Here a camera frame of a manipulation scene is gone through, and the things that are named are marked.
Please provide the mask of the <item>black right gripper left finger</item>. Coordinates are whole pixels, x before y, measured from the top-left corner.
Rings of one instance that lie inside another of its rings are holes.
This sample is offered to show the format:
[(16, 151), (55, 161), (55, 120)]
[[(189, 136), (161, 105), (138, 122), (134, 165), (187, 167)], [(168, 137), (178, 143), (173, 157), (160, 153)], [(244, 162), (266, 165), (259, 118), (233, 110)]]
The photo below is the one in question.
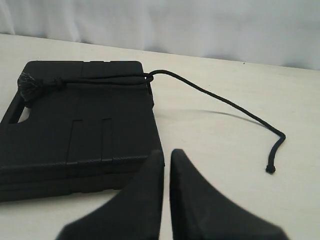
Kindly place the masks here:
[(67, 224), (59, 240), (157, 240), (160, 236), (164, 156), (153, 151), (128, 185), (107, 203)]

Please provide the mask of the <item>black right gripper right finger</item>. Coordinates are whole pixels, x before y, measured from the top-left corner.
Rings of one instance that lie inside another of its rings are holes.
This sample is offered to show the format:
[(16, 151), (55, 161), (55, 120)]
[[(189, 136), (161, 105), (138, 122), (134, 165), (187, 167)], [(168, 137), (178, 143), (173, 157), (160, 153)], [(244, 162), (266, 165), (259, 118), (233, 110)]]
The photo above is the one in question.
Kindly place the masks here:
[(182, 149), (170, 157), (169, 201), (175, 240), (286, 240), (277, 225), (238, 206), (214, 188)]

